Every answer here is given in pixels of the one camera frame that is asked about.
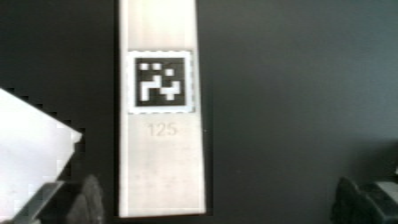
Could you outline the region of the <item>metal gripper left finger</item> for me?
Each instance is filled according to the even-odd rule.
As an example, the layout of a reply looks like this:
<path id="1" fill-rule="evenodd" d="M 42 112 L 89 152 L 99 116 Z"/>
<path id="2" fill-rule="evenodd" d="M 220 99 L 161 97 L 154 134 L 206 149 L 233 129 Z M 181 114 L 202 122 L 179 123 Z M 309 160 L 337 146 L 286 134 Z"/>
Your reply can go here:
<path id="1" fill-rule="evenodd" d="M 46 183 L 10 224 L 106 224 L 103 190 L 94 175 L 82 182 Z"/>

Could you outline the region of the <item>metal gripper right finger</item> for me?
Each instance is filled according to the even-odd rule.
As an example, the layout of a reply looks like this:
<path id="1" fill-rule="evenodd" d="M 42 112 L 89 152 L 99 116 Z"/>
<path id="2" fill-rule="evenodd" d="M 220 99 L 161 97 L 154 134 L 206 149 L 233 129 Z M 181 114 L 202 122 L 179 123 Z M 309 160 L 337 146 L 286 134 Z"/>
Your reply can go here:
<path id="1" fill-rule="evenodd" d="M 341 178 L 330 211 L 332 224 L 398 224 L 398 182 L 357 184 Z"/>

